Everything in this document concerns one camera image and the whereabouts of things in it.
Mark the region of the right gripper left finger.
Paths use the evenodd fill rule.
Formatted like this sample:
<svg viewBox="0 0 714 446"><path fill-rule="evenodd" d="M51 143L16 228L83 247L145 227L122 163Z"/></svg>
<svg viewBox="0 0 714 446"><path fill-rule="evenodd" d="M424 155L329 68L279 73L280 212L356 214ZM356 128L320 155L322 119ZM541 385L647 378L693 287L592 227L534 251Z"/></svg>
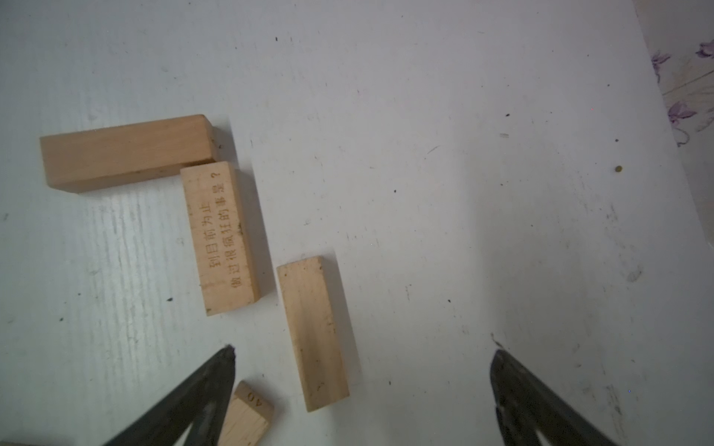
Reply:
<svg viewBox="0 0 714 446"><path fill-rule="evenodd" d="M216 445L235 379L235 351L220 349L110 445Z"/></svg>

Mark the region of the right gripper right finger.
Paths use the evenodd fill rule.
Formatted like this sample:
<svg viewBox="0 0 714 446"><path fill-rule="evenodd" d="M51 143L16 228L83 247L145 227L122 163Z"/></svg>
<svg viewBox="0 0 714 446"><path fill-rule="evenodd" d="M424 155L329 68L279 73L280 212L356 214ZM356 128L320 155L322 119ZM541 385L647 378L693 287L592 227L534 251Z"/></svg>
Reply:
<svg viewBox="0 0 714 446"><path fill-rule="evenodd" d="M490 382L506 445L539 445L541 438L551 445L615 445L504 349L493 357Z"/></svg>

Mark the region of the wooden block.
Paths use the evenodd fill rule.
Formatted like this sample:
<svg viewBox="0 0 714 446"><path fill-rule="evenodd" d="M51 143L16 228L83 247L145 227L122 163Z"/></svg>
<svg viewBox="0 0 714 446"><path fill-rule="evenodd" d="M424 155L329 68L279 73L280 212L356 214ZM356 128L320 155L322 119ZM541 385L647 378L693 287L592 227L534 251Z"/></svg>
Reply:
<svg viewBox="0 0 714 446"><path fill-rule="evenodd" d="M201 114L46 136L40 148L46 184L69 193L176 176L219 157Z"/></svg>
<svg viewBox="0 0 714 446"><path fill-rule="evenodd" d="M312 413L350 395L323 258L282 265L277 275L306 410Z"/></svg>
<svg viewBox="0 0 714 446"><path fill-rule="evenodd" d="M232 394L218 446L256 446L269 429L274 406L245 381Z"/></svg>

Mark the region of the wooden block engraved text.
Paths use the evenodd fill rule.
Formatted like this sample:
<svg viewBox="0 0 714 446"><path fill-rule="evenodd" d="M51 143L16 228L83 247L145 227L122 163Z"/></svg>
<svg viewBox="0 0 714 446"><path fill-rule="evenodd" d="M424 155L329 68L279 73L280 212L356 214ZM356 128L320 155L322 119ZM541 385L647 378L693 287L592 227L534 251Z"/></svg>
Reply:
<svg viewBox="0 0 714 446"><path fill-rule="evenodd" d="M236 170L228 162L185 167L180 179L206 314L260 300Z"/></svg>

